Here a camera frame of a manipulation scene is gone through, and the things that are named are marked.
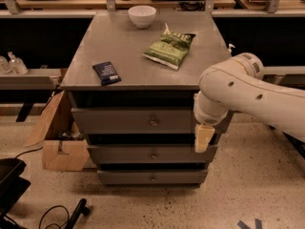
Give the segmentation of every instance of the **black office chair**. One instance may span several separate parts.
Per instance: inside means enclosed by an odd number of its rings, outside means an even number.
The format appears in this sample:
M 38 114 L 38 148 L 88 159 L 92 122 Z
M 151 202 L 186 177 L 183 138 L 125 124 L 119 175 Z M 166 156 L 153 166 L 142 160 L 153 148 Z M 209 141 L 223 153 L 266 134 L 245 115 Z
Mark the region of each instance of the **black office chair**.
M 20 177 L 25 167 L 26 163 L 18 158 L 0 159 L 0 229 L 24 228 L 8 218 L 7 213 L 31 185 Z M 80 214 L 86 216 L 89 212 L 86 200 L 82 198 L 67 221 L 65 229 L 72 229 Z

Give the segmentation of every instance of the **gray drawer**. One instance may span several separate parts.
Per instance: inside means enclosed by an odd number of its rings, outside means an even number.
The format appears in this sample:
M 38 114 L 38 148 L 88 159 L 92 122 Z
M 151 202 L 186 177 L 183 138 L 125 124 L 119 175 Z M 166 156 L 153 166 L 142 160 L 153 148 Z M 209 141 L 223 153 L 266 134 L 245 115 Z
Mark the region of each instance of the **gray drawer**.
M 77 126 L 88 134 L 188 134 L 195 120 L 190 108 L 73 108 Z
M 212 161 L 217 146 L 209 146 L 204 153 L 195 153 L 191 146 L 137 146 L 89 145 L 94 163 L 157 163 L 157 162 L 206 162 Z
M 208 171 L 98 171 L 104 185 L 136 185 L 136 184 L 200 184 Z

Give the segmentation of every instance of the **plastic bottle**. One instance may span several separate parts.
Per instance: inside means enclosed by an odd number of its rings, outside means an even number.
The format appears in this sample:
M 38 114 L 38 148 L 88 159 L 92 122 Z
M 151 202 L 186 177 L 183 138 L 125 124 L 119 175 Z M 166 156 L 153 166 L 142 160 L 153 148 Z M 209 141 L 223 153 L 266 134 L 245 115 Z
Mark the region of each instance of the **plastic bottle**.
M 9 58 L 9 65 L 14 73 L 25 74 L 28 72 L 28 69 L 21 58 L 16 57 L 12 52 L 9 52 Z
M 11 67 L 8 60 L 4 56 L 0 56 L 0 73 L 11 72 Z

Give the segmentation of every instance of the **snack bag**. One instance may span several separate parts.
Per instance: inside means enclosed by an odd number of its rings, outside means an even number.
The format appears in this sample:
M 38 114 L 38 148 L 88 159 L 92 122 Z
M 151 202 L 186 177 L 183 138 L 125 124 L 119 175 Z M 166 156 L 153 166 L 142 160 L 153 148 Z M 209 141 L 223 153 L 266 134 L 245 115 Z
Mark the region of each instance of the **snack bag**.
M 195 34 L 171 32 L 168 25 L 165 24 L 165 26 L 166 29 L 161 34 L 159 40 L 152 43 L 143 52 L 143 55 L 153 61 L 178 70 L 183 58 L 189 53 Z

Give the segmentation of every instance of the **concrete floor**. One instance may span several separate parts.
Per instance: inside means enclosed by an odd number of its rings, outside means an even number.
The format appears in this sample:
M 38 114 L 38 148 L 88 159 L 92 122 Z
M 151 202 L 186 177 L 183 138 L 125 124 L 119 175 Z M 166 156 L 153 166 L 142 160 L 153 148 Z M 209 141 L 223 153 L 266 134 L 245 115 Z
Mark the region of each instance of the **concrete floor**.
M 26 151 L 22 146 L 37 117 L 16 123 L 15 116 L 0 116 L 0 158 Z M 38 228 L 54 205 L 72 213 L 81 198 L 91 213 L 80 217 L 74 228 L 247 228 L 237 225 L 243 221 L 254 229 L 255 219 L 263 229 L 305 228 L 305 160 L 281 132 L 244 114 L 236 114 L 222 136 L 200 188 L 105 188 L 95 169 L 43 170 L 41 154 L 20 157 L 27 163 L 22 177 L 31 186 L 9 214 L 29 229 Z M 65 211 L 58 208 L 41 228 L 65 219 Z

